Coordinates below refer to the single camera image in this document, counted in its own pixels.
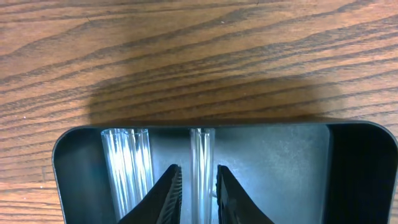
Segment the transparent cylinder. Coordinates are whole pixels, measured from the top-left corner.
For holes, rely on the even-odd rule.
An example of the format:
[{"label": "transparent cylinder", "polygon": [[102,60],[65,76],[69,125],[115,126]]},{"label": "transparent cylinder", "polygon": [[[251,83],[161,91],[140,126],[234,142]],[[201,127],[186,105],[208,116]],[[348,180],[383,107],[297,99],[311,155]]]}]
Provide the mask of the transparent cylinder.
[{"label": "transparent cylinder", "polygon": [[112,128],[101,137],[118,222],[154,184],[148,130]]},{"label": "transparent cylinder", "polygon": [[195,128],[191,136],[192,223],[211,224],[215,130]]}]

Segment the wood grain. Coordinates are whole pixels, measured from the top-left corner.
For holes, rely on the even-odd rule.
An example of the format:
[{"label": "wood grain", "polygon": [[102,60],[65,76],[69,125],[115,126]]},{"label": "wood grain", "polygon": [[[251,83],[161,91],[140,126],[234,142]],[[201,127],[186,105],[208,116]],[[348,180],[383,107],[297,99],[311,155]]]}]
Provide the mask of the wood grain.
[{"label": "wood grain", "polygon": [[74,126],[310,115],[398,136],[398,3],[0,0],[0,71],[0,223],[63,223],[51,156]]}]

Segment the glass tube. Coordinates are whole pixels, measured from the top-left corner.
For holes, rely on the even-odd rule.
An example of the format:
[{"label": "glass tube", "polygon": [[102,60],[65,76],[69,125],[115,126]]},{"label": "glass tube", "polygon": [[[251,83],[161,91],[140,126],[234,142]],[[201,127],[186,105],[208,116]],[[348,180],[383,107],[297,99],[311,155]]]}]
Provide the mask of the glass tube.
[{"label": "glass tube", "polygon": [[190,130],[192,159],[192,223],[211,224],[215,130]]},{"label": "glass tube", "polygon": [[116,221],[120,221],[154,184],[147,129],[101,132]]}]

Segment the brown wooden surface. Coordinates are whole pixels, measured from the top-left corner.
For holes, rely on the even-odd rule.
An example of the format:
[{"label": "brown wooden surface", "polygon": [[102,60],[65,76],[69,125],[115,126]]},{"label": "brown wooden surface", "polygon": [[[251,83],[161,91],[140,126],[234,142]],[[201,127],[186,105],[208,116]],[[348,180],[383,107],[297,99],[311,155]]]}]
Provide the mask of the brown wooden surface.
[{"label": "brown wooden surface", "polygon": [[300,115],[398,136],[395,0],[0,0],[0,223],[63,223],[71,127]]}]

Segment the black tray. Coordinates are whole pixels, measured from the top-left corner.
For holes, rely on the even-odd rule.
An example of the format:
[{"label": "black tray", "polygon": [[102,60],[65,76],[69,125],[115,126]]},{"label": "black tray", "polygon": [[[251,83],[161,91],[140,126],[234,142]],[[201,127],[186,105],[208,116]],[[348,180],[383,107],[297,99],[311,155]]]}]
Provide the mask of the black tray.
[{"label": "black tray", "polygon": [[[115,127],[77,127],[58,139],[53,168],[65,223],[116,223],[100,135]],[[155,179],[173,163],[182,167],[181,223],[189,224],[192,126],[145,128]],[[215,174],[217,164],[228,166],[274,223],[388,223],[398,150],[382,126],[353,121],[215,129]],[[213,223],[217,209],[215,200]]]}]

